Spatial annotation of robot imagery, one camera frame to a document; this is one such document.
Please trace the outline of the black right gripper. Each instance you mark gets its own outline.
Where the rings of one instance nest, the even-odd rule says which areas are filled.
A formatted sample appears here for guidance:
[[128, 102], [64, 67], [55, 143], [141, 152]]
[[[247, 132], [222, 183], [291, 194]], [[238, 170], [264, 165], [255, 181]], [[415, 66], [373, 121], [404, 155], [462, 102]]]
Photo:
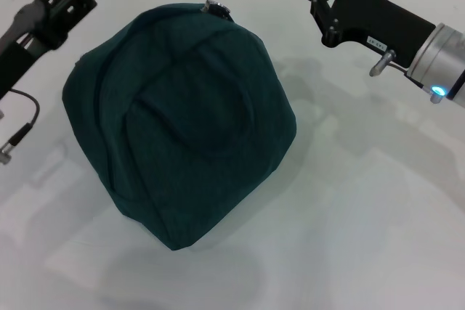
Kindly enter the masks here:
[[408, 68], [436, 25], [389, 0], [311, 1], [310, 14], [322, 34], [321, 42], [334, 48], [354, 41], [379, 54], [391, 49], [394, 63]]

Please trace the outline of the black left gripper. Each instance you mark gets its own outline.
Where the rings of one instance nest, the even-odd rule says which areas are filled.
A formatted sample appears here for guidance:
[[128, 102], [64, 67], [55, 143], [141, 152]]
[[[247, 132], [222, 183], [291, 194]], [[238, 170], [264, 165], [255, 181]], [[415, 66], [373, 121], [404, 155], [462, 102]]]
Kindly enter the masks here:
[[1, 37], [1, 96], [96, 6], [95, 0], [38, 0], [22, 7]]

